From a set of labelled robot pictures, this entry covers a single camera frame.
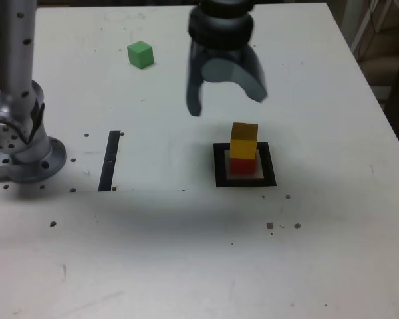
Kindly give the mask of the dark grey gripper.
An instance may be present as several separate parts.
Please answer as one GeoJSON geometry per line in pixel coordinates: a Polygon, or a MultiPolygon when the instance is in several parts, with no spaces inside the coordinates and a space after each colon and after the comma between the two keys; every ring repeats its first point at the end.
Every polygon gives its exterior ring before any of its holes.
{"type": "Polygon", "coordinates": [[[191,116],[200,116],[201,86],[204,82],[232,82],[239,85],[252,100],[262,103],[267,85],[255,51],[245,45],[236,50],[219,50],[190,43],[186,105],[191,116]]]}

